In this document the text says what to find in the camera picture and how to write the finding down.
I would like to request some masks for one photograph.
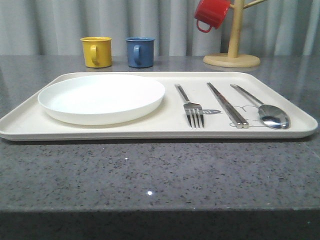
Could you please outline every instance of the cutlery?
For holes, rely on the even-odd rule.
[[[219,101],[221,106],[224,108],[226,114],[229,116],[233,124],[237,129],[247,129],[249,128],[248,122],[243,116],[228,102],[228,100],[211,84],[211,82],[206,83],[208,87],[212,90],[216,99]]]
[[[289,116],[279,107],[264,104],[251,93],[236,84],[230,84],[231,87],[238,90],[242,95],[247,97],[255,105],[259,104],[258,114],[264,125],[272,129],[288,129],[290,126]]]
[[[183,105],[186,117],[190,127],[200,129],[205,127],[204,113],[200,104],[190,102],[187,94],[180,84],[175,84],[175,87],[181,94],[185,104]]]

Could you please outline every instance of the tray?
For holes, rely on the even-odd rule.
[[[111,125],[76,125],[48,116],[37,96],[41,90],[0,119],[0,137],[11,141],[58,141],[101,139],[277,139],[303,138],[318,127],[317,121],[250,74],[240,72],[75,72],[57,77],[60,81],[98,74],[130,74],[155,78],[165,86],[161,105],[150,114]],[[211,82],[248,120],[249,128],[236,128],[207,86]],[[179,83],[191,101],[204,109],[205,128],[191,129],[183,101],[175,84]],[[289,129],[271,129],[259,122],[258,109],[230,87],[238,84],[263,102],[283,109],[291,119]]]

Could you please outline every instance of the metal spoon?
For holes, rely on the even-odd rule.
[[[238,90],[240,93],[245,94],[246,97],[256,104],[260,104],[258,108],[258,114],[264,125],[272,129],[288,129],[290,126],[289,116],[280,108],[273,105],[264,104],[262,101],[257,99],[251,93],[236,84],[230,84],[231,87]]]

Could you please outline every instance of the wooden mug stand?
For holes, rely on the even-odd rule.
[[[239,43],[244,9],[264,1],[266,0],[254,0],[245,5],[245,0],[234,0],[234,4],[230,4],[230,8],[234,10],[234,13],[228,53],[213,53],[206,55],[203,58],[203,61],[206,64],[228,68],[248,68],[260,64],[260,59],[256,56],[239,54]]]

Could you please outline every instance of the mug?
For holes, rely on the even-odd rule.
[[[230,0],[201,0],[194,13],[197,28],[203,33],[210,32],[212,27],[218,29],[227,15],[230,3]],[[208,24],[209,29],[200,28],[199,21]]]
[[[148,68],[154,65],[154,38],[128,37],[125,40],[129,67]]]
[[[85,65],[89,68],[105,68],[112,65],[111,37],[89,36],[82,41]]]

